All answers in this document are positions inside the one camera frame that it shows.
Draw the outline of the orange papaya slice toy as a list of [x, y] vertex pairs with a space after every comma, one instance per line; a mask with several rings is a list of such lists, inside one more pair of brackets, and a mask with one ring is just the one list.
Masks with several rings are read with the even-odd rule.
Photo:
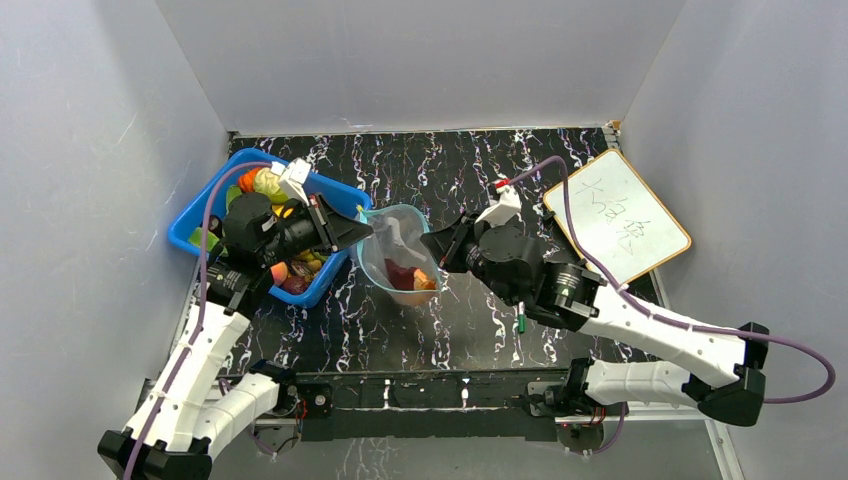
[[435, 291], [437, 282], [421, 268], [402, 267], [389, 258], [384, 259], [390, 286], [399, 291]]

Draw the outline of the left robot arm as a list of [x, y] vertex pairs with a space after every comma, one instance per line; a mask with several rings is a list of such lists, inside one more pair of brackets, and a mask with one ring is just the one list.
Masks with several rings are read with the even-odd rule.
[[308, 250], [337, 253], [372, 227], [325, 199], [288, 200], [279, 211], [259, 193], [232, 200], [222, 238], [201, 247], [198, 298], [153, 388], [122, 430], [106, 431], [97, 452], [120, 479], [206, 479], [221, 451], [265, 413], [294, 411], [292, 371], [259, 362], [213, 405], [205, 401], [227, 354], [274, 284], [273, 266]]

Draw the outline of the clear zip top bag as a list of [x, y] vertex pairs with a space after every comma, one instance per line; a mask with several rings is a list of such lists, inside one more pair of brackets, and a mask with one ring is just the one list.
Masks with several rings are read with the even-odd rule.
[[[354, 260], [367, 279], [403, 306], [416, 307], [428, 303], [441, 293], [442, 279], [436, 262], [421, 242], [421, 235], [430, 231], [427, 219], [416, 207], [397, 204], [377, 210], [358, 212], [357, 219], [370, 225], [374, 233], [358, 242]], [[416, 267], [435, 278], [435, 291], [399, 291], [388, 280], [384, 259], [389, 258], [402, 267]]]

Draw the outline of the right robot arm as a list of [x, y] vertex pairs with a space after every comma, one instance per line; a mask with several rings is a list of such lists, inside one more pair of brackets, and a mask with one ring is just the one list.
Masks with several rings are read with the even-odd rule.
[[678, 319], [680, 327], [664, 324], [657, 317], [665, 309], [625, 300], [601, 275], [546, 259], [543, 242], [517, 227], [491, 227], [472, 215], [422, 234], [421, 242], [441, 270], [472, 274], [506, 305], [543, 326], [608, 338], [657, 358], [641, 363], [574, 360], [564, 382], [528, 386], [532, 415], [590, 414], [641, 402], [692, 407], [733, 426], [756, 424], [764, 404], [768, 346], [748, 336], [766, 328], [749, 323], [713, 334], [684, 317]]

